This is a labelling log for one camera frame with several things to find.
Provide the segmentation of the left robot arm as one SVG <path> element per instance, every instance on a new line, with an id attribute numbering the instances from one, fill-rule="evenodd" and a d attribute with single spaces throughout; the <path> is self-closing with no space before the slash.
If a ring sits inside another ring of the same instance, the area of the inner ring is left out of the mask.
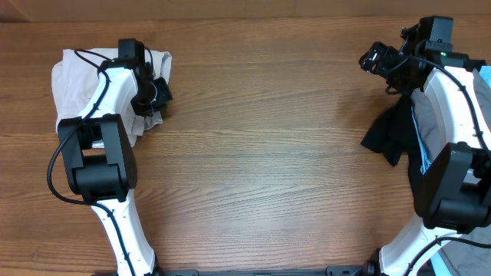
<path id="1" fill-rule="evenodd" d="M 172 94 L 155 77 L 153 55 L 135 38 L 118 42 L 118 55 L 96 66 L 99 84 L 87 106 L 58 125 L 60 144 L 48 164 L 47 184 L 63 202 L 87 205 L 100 219 L 117 261 L 117 275 L 159 275 L 143 232 L 134 190 L 137 162 L 122 114 L 151 117 Z"/>

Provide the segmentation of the beige shorts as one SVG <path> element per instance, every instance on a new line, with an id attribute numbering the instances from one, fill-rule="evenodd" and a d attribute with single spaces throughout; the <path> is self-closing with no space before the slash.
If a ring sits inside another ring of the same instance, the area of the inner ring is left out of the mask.
<path id="1" fill-rule="evenodd" d="M 117 57 L 116 48 L 93 48 L 89 51 L 111 59 Z M 168 83 L 171 75 L 171 53 L 155 50 L 150 50 L 150 53 L 153 56 L 155 78 L 163 77 Z M 100 65 L 103 61 L 102 57 L 92 54 L 81 53 L 81 55 L 96 65 Z M 58 133 L 58 124 L 62 119 L 76 117 L 87 106 L 98 83 L 97 69 L 95 67 L 77 57 L 74 50 L 63 50 L 62 60 L 53 66 L 51 72 L 51 89 L 58 115 L 55 127 L 56 133 Z M 161 112 L 156 112 L 150 119 L 150 117 L 135 115 L 131 109 L 129 105 L 127 111 L 124 111 L 121 115 L 130 145 L 134 147 L 137 138 L 142 136 L 144 131 L 161 124 L 163 118 Z"/>

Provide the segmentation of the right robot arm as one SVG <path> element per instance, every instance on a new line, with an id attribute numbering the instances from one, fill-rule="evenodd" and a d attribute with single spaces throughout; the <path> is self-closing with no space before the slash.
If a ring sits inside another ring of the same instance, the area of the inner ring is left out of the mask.
<path id="1" fill-rule="evenodd" d="M 455 52 L 452 31 L 452 18 L 424 17 L 400 48 L 377 41 L 359 60 L 398 98 L 362 143 L 392 165 L 407 153 L 414 215 L 358 275 L 428 274 L 443 246 L 490 224 L 490 130 L 474 90 L 486 62 Z"/>

